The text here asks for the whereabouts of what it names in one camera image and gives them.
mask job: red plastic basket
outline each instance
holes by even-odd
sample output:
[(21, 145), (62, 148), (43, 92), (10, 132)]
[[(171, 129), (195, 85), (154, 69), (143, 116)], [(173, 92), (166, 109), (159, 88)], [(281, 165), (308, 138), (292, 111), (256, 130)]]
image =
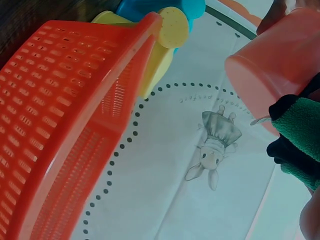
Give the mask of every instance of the red plastic basket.
[(161, 24), (49, 21), (0, 71), (0, 240), (69, 239)]

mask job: yellow watering can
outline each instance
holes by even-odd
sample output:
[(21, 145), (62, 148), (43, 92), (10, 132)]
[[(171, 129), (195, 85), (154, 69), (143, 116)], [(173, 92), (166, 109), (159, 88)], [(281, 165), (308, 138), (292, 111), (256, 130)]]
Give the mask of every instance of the yellow watering can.
[[(158, 14), (162, 16), (162, 28), (151, 51), (139, 90), (139, 95), (144, 99), (149, 96), (155, 85), (167, 72), (173, 60), (175, 48), (180, 48), (189, 36), (188, 20), (180, 9), (165, 7)], [(92, 22), (125, 27), (132, 27), (136, 24), (112, 11), (100, 13)]]

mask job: rabbit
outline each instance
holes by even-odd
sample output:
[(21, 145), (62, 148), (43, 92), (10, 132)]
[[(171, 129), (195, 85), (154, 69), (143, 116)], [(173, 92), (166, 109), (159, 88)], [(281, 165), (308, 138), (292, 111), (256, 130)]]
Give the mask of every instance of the rabbit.
[(184, 179), (191, 181), (201, 176), (204, 170), (208, 170), (208, 184), (211, 190), (217, 189), (219, 175), (217, 168), (224, 160), (225, 153), (230, 147), (236, 152), (238, 144), (235, 142), (241, 136), (241, 131), (235, 126), (236, 114), (230, 113), (229, 117), (224, 117), (225, 106), (220, 105), (217, 112), (205, 111), (202, 113), (203, 128), (206, 129), (206, 138), (200, 149), (199, 163), (190, 167)]

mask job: plastic toy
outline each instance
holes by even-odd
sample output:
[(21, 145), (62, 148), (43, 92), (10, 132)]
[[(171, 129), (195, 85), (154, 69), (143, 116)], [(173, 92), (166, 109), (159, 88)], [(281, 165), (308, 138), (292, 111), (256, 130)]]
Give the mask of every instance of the plastic toy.
[(167, 7), (176, 7), (186, 15), (191, 33), (193, 21), (205, 13), (206, 3), (205, 0), (122, 0), (115, 13), (132, 22), (139, 22), (147, 13), (159, 12)]
[[(167, 72), (175, 48), (181, 47), (189, 35), (188, 21), (181, 10), (176, 7), (166, 7), (160, 10), (159, 14), (162, 16), (162, 28), (151, 52), (139, 90), (139, 95), (144, 99)], [(133, 27), (136, 24), (111, 11), (102, 12), (92, 22), (126, 27)]]
[(70, 238), (161, 25), (49, 21), (0, 71), (0, 240)]
[[(320, 72), (320, 13), (297, 8), (225, 61), (235, 91), (255, 118)], [(263, 125), (275, 135), (270, 122)]]

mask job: green stripe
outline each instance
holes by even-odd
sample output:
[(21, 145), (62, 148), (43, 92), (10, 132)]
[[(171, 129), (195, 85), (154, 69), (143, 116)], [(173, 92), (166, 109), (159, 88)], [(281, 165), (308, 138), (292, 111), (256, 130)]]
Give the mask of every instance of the green stripe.
[(257, 36), (252, 31), (248, 30), (247, 28), (245, 28), (241, 24), (232, 20), (230, 17), (222, 14), (221, 12), (218, 12), (217, 10), (213, 9), (212, 7), (210, 7), (208, 5), (205, 7), (205, 12), (210, 14), (211, 16), (214, 16), (215, 18), (219, 19), (220, 21), (224, 22), (225, 24), (229, 25), (234, 30), (238, 31), (239, 33), (246, 36), (250, 40), (254, 39)]

